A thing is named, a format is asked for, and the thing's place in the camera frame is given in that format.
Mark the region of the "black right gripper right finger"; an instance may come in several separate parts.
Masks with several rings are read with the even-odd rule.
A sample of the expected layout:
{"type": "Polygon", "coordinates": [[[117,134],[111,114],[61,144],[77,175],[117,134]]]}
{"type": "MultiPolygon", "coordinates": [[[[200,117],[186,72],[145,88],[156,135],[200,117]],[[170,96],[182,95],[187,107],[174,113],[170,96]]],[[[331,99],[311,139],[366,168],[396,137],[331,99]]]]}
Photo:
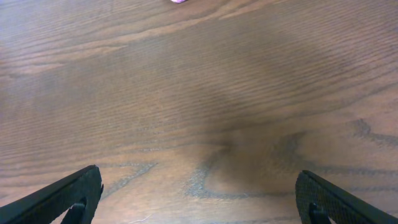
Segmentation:
{"type": "Polygon", "coordinates": [[[309,170],[297,177],[295,201],[302,224],[397,224],[396,217],[309,170]]]}

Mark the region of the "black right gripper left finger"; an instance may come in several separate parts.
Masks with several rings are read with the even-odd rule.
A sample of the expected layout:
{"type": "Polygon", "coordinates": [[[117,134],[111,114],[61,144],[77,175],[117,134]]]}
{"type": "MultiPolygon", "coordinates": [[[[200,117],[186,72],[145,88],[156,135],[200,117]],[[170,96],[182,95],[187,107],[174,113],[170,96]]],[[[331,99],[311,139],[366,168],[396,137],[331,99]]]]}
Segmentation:
{"type": "Polygon", "coordinates": [[[90,224],[102,192],[99,167],[90,165],[2,206],[1,224],[47,224],[62,213],[62,223],[90,224]]]}

